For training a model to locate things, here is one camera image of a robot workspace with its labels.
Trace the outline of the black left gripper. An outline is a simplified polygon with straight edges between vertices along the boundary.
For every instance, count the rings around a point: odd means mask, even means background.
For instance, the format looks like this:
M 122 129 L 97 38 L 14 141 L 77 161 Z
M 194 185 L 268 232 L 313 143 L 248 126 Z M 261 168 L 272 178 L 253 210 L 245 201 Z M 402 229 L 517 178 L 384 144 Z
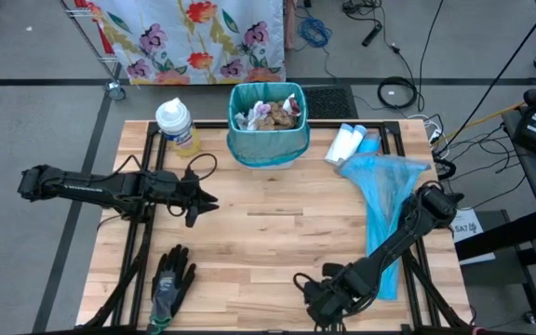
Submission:
M 193 228 L 199 214 L 204 214 L 218 209 L 217 204 L 201 204 L 201 200 L 208 203 L 216 203 L 218 198 L 199 190 L 199 177 L 188 167 L 184 175 L 179 179 L 170 171 L 161 170 L 155 175 L 160 183 L 161 198 L 168 209 L 178 207 L 181 215 L 185 215 L 185 225 Z

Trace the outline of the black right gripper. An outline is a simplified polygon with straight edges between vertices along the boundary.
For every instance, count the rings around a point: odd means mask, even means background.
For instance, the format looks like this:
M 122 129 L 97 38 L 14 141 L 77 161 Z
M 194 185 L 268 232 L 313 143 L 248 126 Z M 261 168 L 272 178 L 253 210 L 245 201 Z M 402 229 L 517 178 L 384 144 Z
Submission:
M 344 317 L 357 314 L 358 291 L 354 283 L 356 263 L 346 265 L 327 262 L 322 266 L 323 280 L 310 279 L 302 288 L 306 311 L 315 322 L 315 329 L 345 333 Z

